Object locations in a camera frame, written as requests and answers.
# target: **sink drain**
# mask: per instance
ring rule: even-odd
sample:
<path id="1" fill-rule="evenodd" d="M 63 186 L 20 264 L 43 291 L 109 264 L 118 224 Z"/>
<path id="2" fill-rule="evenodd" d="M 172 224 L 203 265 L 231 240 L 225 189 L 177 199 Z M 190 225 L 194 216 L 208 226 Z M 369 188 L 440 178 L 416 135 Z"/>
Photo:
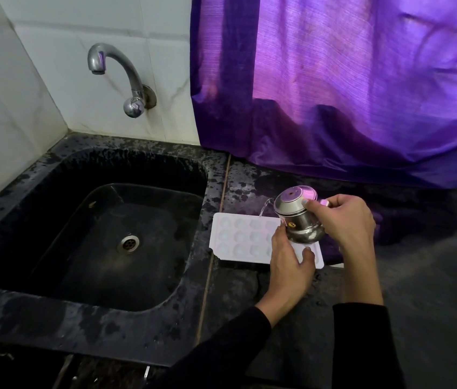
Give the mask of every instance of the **sink drain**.
<path id="1" fill-rule="evenodd" d="M 140 240 L 134 235 L 128 235 L 117 245 L 117 251 L 121 254 L 131 254 L 140 245 Z"/>

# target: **metal jug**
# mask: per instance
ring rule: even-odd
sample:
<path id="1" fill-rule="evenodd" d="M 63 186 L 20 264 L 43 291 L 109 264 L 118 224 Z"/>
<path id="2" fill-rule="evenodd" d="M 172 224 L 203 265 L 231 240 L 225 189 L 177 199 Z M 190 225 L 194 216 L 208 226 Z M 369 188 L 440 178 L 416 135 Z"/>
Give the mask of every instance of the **metal jug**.
<path id="1" fill-rule="evenodd" d="M 295 186 L 283 191 L 273 203 L 273 209 L 286 225 L 288 239 L 294 243 L 312 244 L 325 235 L 324 227 L 313 213 L 304 209 L 303 199 L 318 200 L 309 186 Z M 318 200 L 329 206 L 325 199 Z"/>

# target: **ice cube tray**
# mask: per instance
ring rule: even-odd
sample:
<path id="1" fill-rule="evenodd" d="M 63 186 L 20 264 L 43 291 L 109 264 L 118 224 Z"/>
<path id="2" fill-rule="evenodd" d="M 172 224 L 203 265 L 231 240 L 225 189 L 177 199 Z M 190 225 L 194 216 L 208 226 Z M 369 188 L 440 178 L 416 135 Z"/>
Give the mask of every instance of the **ice cube tray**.
<path id="1" fill-rule="evenodd" d="M 209 247 L 221 260 L 266 263 L 271 260 L 271 236 L 281 223 L 277 217 L 216 213 L 212 223 Z M 291 243 L 297 259 L 302 262 L 303 244 Z M 317 269 L 324 267 L 318 242 L 309 245 L 315 254 Z"/>

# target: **person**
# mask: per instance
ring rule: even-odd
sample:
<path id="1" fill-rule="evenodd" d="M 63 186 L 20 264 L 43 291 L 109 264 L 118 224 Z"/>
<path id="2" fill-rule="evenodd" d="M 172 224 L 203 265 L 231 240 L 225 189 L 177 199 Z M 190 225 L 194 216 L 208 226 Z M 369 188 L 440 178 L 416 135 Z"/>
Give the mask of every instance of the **person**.
<path id="1" fill-rule="evenodd" d="M 343 300 L 333 306 L 332 387 L 403 388 L 404 378 L 377 274 L 373 215 L 357 196 L 341 194 L 327 200 L 331 208 L 307 200 L 303 205 L 338 243 L 345 264 Z M 239 387 L 271 329 L 306 294 L 314 273 L 313 252 L 304 249 L 303 261 L 298 263 L 284 225 L 279 226 L 272 237 L 270 286 L 264 297 L 147 387 Z"/>

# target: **wet countertop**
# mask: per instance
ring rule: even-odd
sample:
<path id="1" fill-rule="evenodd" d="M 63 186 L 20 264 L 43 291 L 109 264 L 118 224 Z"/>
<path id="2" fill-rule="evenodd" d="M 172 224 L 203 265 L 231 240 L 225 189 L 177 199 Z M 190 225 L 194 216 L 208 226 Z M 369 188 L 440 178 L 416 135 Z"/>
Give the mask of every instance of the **wet countertop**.
<path id="1" fill-rule="evenodd" d="M 7 226 L 0 228 L 0 243 L 15 237 L 16 219 L 28 216 L 39 207 L 36 205 L 47 204 L 25 196 L 31 191 L 35 196 L 41 182 L 55 173 L 60 163 L 68 160 L 71 166 L 79 168 L 95 161 L 112 167 L 115 161 L 127 161 L 128 152 L 166 156 L 186 169 L 201 166 L 205 172 L 205 198 L 176 290 L 159 306 L 137 312 L 0 288 L 0 342 L 161 366 L 172 365 L 193 348 L 211 259 L 210 227 L 214 213 L 219 210 L 224 186 L 225 153 L 199 146 L 72 133 L 0 192 L 0 221 L 7 218 Z M 55 199 L 59 200 L 57 204 L 64 204 L 65 196 Z M 22 258 L 0 256 L 0 264 L 10 264 L 7 278 L 16 275 L 14 262 L 20 263 Z"/>
<path id="2" fill-rule="evenodd" d="M 293 185 L 320 197 L 363 197 L 378 224 L 378 267 L 408 387 L 457 387 L 457 189 L 364 185 L 292 175 L 232 159 L 223 211 L 258 215 L 266 200 Z M 264 215 L 273 216 L 271 207 Z M 331 240 L 327 263 L 342 261 Z M 251 364 L 251 377 L 285 386 L 330 388 L 332 306 L 340 301 L 342 269 L 318 270 L 308 294 L 272 331 Z M 201 338 L 254 305 L 266 292 L 269 267 L 214 258 Z"/>

